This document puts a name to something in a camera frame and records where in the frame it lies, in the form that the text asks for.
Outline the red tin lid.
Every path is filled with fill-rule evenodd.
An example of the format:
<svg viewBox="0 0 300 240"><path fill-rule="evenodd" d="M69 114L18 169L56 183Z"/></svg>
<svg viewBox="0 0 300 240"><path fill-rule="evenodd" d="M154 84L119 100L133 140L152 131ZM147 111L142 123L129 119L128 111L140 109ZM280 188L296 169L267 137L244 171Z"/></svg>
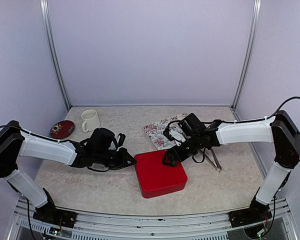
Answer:
<svg viewBox="0 0 300 240"><path fill-rule="evenodd" d="M176 167L164 165L162 160L166 150L157 150L135 155L135 171L137 179L168 179L171 181L188 179L186 172L179 163Z"/></svg>

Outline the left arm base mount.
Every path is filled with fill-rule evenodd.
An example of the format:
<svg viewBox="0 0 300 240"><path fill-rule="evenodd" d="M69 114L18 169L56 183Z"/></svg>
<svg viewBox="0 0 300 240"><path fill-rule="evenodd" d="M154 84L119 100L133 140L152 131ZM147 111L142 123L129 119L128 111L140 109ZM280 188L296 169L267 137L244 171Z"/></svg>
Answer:
<svg viewBox="0 0 300 240"><path fill-rule="evenodd" d="M59 227L74 228L77 213L62 209L55 209L48 213L42 213L36 210L33 214L33 218Z"/></svg>

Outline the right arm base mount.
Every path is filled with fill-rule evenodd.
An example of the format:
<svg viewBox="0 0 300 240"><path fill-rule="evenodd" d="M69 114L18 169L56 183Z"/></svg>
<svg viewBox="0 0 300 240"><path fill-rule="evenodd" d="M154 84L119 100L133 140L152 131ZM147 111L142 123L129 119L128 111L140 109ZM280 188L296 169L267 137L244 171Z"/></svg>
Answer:
<svg viewBox="0 0 300 240"><path fill-rule="evenodd" d="M266 210L265 212L261 213L258 210L253 211L249 208L230 211L228 216L232 228L262 222L273 217L270 210Z"/></svg>

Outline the steel serving tongs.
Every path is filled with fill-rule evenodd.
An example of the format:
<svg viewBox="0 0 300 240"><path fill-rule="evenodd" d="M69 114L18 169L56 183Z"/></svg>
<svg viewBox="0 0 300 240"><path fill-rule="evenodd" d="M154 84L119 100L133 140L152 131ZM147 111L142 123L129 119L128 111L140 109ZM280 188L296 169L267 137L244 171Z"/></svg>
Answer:
<svg viewBox="0 0 300 240"><path fill-rule="evenodd" d="M222 167L218 161L215 151L212 148L205 148L203 150L199 150L198 152L204 157L204 160L207 161L218 173L221 172Z"/></svg>

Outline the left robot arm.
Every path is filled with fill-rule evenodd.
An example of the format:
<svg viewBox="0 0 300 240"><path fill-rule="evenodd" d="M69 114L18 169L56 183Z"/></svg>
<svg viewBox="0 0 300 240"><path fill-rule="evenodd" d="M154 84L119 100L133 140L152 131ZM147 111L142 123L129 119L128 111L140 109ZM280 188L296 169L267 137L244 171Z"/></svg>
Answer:
<svg viewBox="0 0 300 240"><path fill-rule="evenodd" d="M21 193L36 207L47 221L60 218L60 211L50 194L18 167L18 157L49 160L72 168L93 170L102 165L105 171L121 170L134 166L137 161L123 146L125 135L115 134L106 128L97 128L92 135L80 142L57 140L21 128L12 120L0 125L0 178Z"/></svg>

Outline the red chocolate tin box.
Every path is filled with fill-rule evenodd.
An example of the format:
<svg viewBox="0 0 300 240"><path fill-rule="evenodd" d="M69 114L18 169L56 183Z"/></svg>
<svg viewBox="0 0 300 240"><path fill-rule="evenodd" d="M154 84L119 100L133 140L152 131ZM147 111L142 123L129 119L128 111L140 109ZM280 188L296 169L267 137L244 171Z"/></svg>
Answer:
<svg viewBox="0 0 300 240"><path fill-rule="evenodd" d="M181 191L188 179L139 179L140 192L143 198L150 199Z"/></svg>

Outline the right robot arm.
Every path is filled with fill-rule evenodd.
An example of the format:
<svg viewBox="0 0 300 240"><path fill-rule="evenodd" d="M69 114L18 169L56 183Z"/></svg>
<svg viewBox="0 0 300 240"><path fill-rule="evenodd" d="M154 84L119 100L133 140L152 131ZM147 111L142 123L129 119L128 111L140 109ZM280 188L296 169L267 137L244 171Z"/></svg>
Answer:
<svg viewBox="0 0 300 240"><path fill-rule="evenodd" d="M300 102L290 102L285 109L300 129ZM159 119L170 118L182 112L194 112L204 122L214 119L232 121L229 107L213 106L161 106ZM218 174L213 174L206 160L196 164L189 158L184 168L189 176L183 191L171 193L158 200L162 204L157 209L159 215L188 215L234 210L246 207L255 190L261 184L261 175L266 175L274 161L275 150L270 143L235 143L216 147L217 157L223 166ZM292 215L300 219L300 164L291 172L286 186L278 192L277 198L286 198Z"/></svg>

